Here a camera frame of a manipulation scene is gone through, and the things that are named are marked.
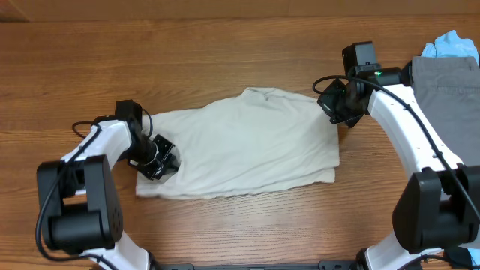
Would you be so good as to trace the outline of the beige shorts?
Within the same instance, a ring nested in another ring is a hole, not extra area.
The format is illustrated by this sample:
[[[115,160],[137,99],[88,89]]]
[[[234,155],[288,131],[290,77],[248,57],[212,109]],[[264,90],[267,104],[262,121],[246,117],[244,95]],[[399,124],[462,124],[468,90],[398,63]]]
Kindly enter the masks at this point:
[[[214,199],[331,184],[340,164],[338,129],[313,97],[248,87],[198,109],[153,115],[178,170],[136,177],[138,197]]]

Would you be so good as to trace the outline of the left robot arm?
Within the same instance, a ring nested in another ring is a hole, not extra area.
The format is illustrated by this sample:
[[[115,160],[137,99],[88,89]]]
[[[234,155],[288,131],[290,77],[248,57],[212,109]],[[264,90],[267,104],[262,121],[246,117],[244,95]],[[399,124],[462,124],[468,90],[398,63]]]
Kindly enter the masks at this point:
[[[117,101],[114,114],[88,122],[90,133],[71,153],[37,168],[35,242],[44,258],[87,259],[102,269],[161,268],[154,255],[124,231],[112,175],[118,161],[127,161],[150,181],[178,169],[174,145],[160,135],[143,133],[146,113],[133,100]]]

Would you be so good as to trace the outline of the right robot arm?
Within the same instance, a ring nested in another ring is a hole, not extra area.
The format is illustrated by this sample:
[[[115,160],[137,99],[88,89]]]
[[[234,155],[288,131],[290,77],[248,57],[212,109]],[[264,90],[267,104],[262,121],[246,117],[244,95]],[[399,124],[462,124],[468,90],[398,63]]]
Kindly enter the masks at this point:
[[[325,77],[318,104],[329,121],[354,127],[370,116],[384,130],[408,178],[392,213],[392,232],[355,259],[323,260],[320,269],[420,269],[479,246],[479,168],[467,166],[440,139],[416,102],[410,65],[384,68],[370,41],[342,51],[344,72]]]

